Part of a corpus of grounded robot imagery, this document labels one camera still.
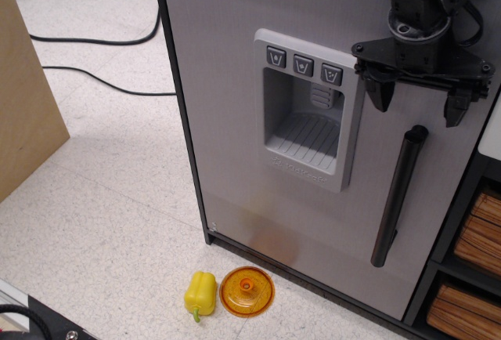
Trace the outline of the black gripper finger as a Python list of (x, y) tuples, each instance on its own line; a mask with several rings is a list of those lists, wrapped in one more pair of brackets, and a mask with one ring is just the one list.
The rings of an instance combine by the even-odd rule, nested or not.
[(472, 96), (470, 93), (449, 93), (445, 102), (444, 117), (447, 128), (457, 127), (469, 110)]
[(390, 106), (395, 91), (395, 79), (375, 78), (370, 74), (363, 76), (366, 92), (373, 105), (381, 112), (386, 112)]

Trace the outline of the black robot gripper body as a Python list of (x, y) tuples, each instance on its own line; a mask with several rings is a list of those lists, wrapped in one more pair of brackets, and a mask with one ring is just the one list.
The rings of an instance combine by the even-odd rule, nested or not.
[(492, 63), (468, 52), (455, 42), (450, 24), (428, 38), (394, 34), (390, 38), (356, 42), (355, 73), (375, 78), (437, 89), (456, 94), (470, 93), (472, 101), (488, 95), (495, 73)]

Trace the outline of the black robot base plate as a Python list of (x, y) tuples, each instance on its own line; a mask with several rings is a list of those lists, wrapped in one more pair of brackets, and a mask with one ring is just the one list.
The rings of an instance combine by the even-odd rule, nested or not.
[(1, 280), (1, 339), (99, 339), (63, 315)]

